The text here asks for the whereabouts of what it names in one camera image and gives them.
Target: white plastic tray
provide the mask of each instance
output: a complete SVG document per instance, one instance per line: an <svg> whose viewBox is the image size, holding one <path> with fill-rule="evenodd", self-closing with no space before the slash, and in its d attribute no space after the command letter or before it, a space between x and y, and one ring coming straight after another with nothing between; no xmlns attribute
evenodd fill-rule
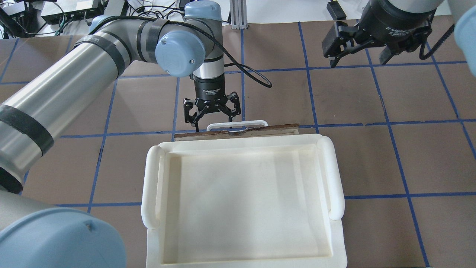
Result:
<svg viewBox="0 0 476 268"><path fill-rule="evenodd" d="M148 268L345 268L344 194L319 134L168 142L149 150Z"/></svg>

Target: cable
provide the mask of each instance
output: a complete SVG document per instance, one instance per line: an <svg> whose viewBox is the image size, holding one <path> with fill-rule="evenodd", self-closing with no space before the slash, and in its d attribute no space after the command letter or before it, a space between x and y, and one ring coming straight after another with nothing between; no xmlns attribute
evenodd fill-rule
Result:
<svg viewBox="0 0 476 268"><path fill-rule="evenodd" d="M27 32L26 30L24 30L24 32L25 32L26 34L31 34L31 35L42 35L42 34L56 33L56 31L38 33L41 29L43 29L43 27L45 27L45 25L46 25L46 22L38 29L38 31L36 31L36 33Z"/></svg>
<svg viewBox="0 0 476 268"><path fill-rule="evenodd" d="M133 16L136 12L138 13L138 11L139 11L140 9L143 9L143 8L146 8L146 7L151 7L151 8L164 8L164 10L163 10L162 12L164 12L164 11L166 11L166 10L168 10L168 9L170 9L170 10L183 11L183 10L180 9L180 8L173 8L172 5L170 5L170 7L150 5L150 6L141 6L141 7L138 7L138 8L136 8L136 9L134 9L134 11L130 14L130 16Z"/></svg>
<svg viewBox="0 0 476 268"><path fill-rule="evenodd" d="M169 19L169 16L172 15L173 13L178 13L182 16L182 18L184 18L184 15L182 12L180 11L177 11L177 10L172 10L171 12L167 13L167 15L165 15L165 18L168 20Z"/></svg>
<svg viewBox="0 0 476 268"><path fill-rule="evenodd" d="M88 14L88 11L84 12L84 21L86 22L88 26L91 26L92 22L86 19L87 14Z"/></svg>
<svg viewBox="0 0 476 268"><path fill-rule="evenodd" d="M200 29L199 27L195 26L195 25L192 25L192 24L188 24L186 22L180 22L180 21L169 21L169 24L175 24L175 25L181 25L181 26L185 26L185 27L188 27L188 28L191 28L191 29L194 29L196 31L198 31L199 33L205 35L208 39L212 40L213 43L218 46L222 51L223 53L230 58L230 60L233 62L233 65L237 66L238 69L240 69L244 74L246 74L249 78L253 79L254 81L256 81L257 83L259 83L260 85L262 86L265 86L267 88L271 88L273 86L273 84L262 74L259 74L260 77L264 77L266 83L260 81L258 78L256 78L255 76L253 76L252 74L250 74L247 70L245 70L244 67L250 69L252 72L255 72L255 73L259 73L258 71L254 70L254 69L251 69L249 68L248 66L245 66L241 63L238 63L238 61L235 60L235 58L233 58L233 56L231 56L231 54L223 47L222 44L220 44L220 42L218 42L218 40L216 40L213 36L211 36L209 33L207 33L206 31Z"/></svg>
<svg viewBox="0 0 476 268"><path fill-rule="evenodd" d="M422 44L420 47L420 59L421 60L426 60L429 57L433 56L435 52L441 47L441 45L448 39L448 37L451 36L451 34L455 31L455 25L451 25L451 27L443 34L443 36L436 42L434 47L430 49L430 51L425 55L425 44Z"/></svg>
<svg viewBox="0 0 476 268"><path fill-rule="evenodd" d="M238 68L239 68L239 66L241 66L243 68L249 69L250 71L254 72L255 74L259 75L261 78L263 78L268 84L272 85L271 81L266 76L264 76L262 73L256 71L255 69L253 69L253 68L251 68L247 65L244 65L244 64L241 64L241 63L238 63L238 65L236 65L234 63L225 64L225 67L230 67L230 66L237 66Z"/></svg>

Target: wooden board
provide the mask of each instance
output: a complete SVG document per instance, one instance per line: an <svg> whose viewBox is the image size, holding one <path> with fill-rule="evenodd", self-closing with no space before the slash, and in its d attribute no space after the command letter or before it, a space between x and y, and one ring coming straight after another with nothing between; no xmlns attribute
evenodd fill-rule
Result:
<svg viewBox="0 0 476 268"><path fill-rule="evenodd" d="M245 130L220 130L175 134L175 141L200 141L235 139L247 137L285 136L299 134L299 124L283 124L263 127L253 127Z"/></svg>

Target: light blue joint cover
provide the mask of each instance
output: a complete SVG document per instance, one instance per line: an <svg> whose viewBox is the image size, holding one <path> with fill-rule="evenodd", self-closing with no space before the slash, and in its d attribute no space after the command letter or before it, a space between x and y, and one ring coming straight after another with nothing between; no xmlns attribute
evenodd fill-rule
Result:
<svg viewBox="0 0 476 268"><path fill-rule="evenodd" d="M198 69L205 60L205 46L191 32L171 31L159 39L155 58L171 76L185 77Z"/></svg>
<svg viewBox="0 0 476 268"><path fill-rule="evenodd" d="M185 18L199 18L222 21L221 8L218 3L213 1L194 1L185 5Z"/></svg>
<svg viewBox="0 0 476 268"><path fill-rule="evenodd" d="M126 250L108 223L72 208L27 215L0 232L0 267L125 268Z"/></svg>
<svg viewBox="0 0 476 268"><path fill-rule="evenodd" d="M476 6L459 19L455 27L455 39L466 56L469 69L476 76Z"/></svg>
<svg viewBox="0 0 476 268"><path fill-rule="evenodd" d="M109 17L113 17L111 15L100 15L100 16L97 16L95 18L93 18L93 20L91 21L91 26L89 27L89 31L92 31L92 29L94 29L98 24L101 23L101 21L109 18Z"/></svg>

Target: white handle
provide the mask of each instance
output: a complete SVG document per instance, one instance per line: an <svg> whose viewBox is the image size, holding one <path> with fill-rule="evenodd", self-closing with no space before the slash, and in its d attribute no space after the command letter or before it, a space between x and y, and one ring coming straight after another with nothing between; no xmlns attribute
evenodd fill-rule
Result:
<svg viewBox="0 0 476 268"><path fill-rule="evenodd" d="M241 121L241 122L227 122L227 123L213 123L208 125L207 132L214 128L225 128L233 126L242 126L242 125L262 125L268 126L268 123L264 120L253 120L253 121Z"/></svg>
<svg viewBox="0 0 476 268"><path fill-rule="evenodd" d="M336 151L332 141L328 137L322 137L317 142L324 155L324 169L326 171L327 188L329 190L331 220L340 220L344 215L346 206L344 191L340 180L339 167L337 165Z"/></svg>
<svg viewBox="0 0 476 268"><path fill-rule="evenodd" d="M140 212L142 214L142 222L148 229L157 229L159 227L159 218L156 213L157 186L159 185L159 178L163 178L164 156L164 150L160 146L150 148L147 153Z"/></svg>

